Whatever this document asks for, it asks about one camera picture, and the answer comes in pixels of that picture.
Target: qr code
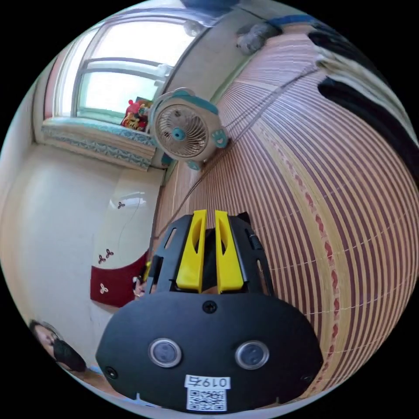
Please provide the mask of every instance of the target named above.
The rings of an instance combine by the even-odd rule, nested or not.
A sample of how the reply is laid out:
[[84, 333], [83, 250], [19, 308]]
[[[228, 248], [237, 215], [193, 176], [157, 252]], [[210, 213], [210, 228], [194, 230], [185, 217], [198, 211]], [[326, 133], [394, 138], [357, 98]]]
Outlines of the qr code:
[[188, 388], [188, 410], [201, 412], [225, 412], [227, 398], [225, 390], [191, 390]]

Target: bamboo mat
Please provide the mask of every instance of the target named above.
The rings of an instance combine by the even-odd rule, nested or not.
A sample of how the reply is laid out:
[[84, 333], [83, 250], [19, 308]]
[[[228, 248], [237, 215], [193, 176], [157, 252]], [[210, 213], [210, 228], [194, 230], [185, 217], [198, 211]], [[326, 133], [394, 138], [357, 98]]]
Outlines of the bamboo mat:
[[[306, 30], [296, 25], [271, 38], [250, 61], [218, 103], [224, 124], [313, 63]], [[323, 351], [325, 364], [304, 397], [336, 386], [369, 359], [419, 274], [413, 179], [377, 132], [319, 94], [323, 79], [307, 76], [275, 100], [177, 216], [207, 209], [213, 227], [214, 210], [250, 214], [278, 297], [307, 316]], [[199, 176], [177, 164], [162, 191], [157, 233]]]

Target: window frame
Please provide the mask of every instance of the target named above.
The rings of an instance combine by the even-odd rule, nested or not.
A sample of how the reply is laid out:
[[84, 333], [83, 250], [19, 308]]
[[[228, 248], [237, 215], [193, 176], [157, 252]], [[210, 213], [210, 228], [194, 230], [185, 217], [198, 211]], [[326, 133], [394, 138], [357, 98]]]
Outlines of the window frame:
[[[187, 18], [184, 15], [185, 11], [182, 10], [182, 16], [174, 17], [174, 16], [168, 16], [167, 11], [165, 10], [163, 13], [147, 13], [145, 15], [139, 15], [138, 11], [136, 10], [134, 15], [127, 13], [124, 15], [117, 15], [112, 16], [108, 18], [106, 21], [102, 21], [95, 25], [94, 27], [90, 28], [89, 30], [85, 31], [81, 36], [79, 36], [74, 42], [72, 42], [68, 46], [68, 52], [63, 60], [63, 63], [61, 65], [57, 82], [54, 89], [54, 102], [53, 102], [53, 115], [60, 115], [62, 114], [62, 92], [63, 92], [63, 86], [65, 83], [65, 72], [68, 70], [68, 64], [71, 62], [71, 60], [74, 58], [74, 54], [77, 51], [77, 47], [79, 46], [80, 42], [82, 41], [83, 37], [89, 33], [90, 31], [97, 30], [93, 38], [91, 39], [90, 43], [88, 44], [87, 48], [85, 49], [82, 58], [80, 60], [79, 67], [77, 69], [74, 86], [72, 90], [72, 102], [71, 102], [71, 112], [70, 117], [90, 117], [91, 119], [95, 120], [102, 120], [102, 121], [109, 121], [112, 120], [112, 123], [116, 123], [117, 119], [122, 118], [125, 116], [125, 114], [120, 114], [118, 112], [109, 111], [109, 110], [101, 110], [101, 109], [90, 109], [83, 106], [80, 106], [80, 99], [82, 98], [82, 89], [83, 89], [83, 77], [85, 74], [88, 74], [89, 72], [114, 72], [114, 73], [126, 73], [126, 74], [132, 74], [134, 76], [140, 76], [145, 77], [154, 80], [155, 82], [160, 82], [160, 86], [157, 88], [155, 96], [153, 100], [155, 100], [157, 97], [159, 97], [164, 89], [167, 86], [167, 82], [171, 79], [171, 76], [176, 68], [176, 66], [181, 62], [184, 54], [192, 47], [192, 45], [196, 42], [197, 39], [200, 38], [200, 35], [197, 35], [194, 37], [192, 42], [189, 44], [189, 46], [186, 48], [186, 50], [183, 52], [181, 57], [178, 60], [178, 63], [176, 66], [167, 66], [167, 71], [165, 72], [164, 76], [159, 76], [157, 73], [157, 67], [158, 65], [161, 65], [162, 63], [152, 62], [148, 60], [141, 60], [141, 59], [135, 59], [135, 58], [126, 58], [126, 57], [103, 57], [103, 58], [92, 58], [94, 55], [94, 52], [97, 50], [97, 48], [100, 45], [100, 42], [105, 38], [108, 31], [119, 24], [124, 23], [131, 23], [131, 22], [142, 22], [142, 21], [153, 21], [153, 22], [165, 22], [165, 23], [172, 23], [172, 24], [180, 24], [183, 25]], [[208, 27], [204, 27], [203, 32], [206, 32]], [[89, 65], [92, 63], [99, 64], [100, 62], [127, 62], [127, 63], [133, 63], [133, 64], [143, 64], [147, 66], [154, 66], [156, 67], [156, 73], [152, 74], [147, 71], [141, 71], [141, 70], [129, 70], [129, 69], [118, 69], [115, 67], [110, 66], [107, 68], [105, 65], [102, 68], [98, 69], [90, 69]]]

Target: wall fan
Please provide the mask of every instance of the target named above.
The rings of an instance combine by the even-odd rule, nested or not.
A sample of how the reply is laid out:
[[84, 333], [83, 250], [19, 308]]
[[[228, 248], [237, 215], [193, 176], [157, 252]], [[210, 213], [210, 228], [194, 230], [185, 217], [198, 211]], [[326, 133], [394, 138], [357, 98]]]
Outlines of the wall fan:
[[149, 120], [158, 146], [193, 170], [200, 170], [203, 162], [229, 141], [217, 107], [195, 96], [191, 89], [160, 96], [150, 109]]

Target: label sticker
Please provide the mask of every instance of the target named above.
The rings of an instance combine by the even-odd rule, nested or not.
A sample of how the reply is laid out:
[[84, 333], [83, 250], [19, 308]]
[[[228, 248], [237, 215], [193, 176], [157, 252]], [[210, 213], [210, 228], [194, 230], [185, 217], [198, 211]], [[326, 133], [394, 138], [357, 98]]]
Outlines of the label sticker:
[[226, 412], [230, 377], [186, 375], [186, 409], [195, 412]]
[[186, 375], [185, 387], [193, 390], [230, 390], [230, 377]]
[[195, 412], [225, 412], [227, 410], [226, 390], [188, 388], [186, 408]]

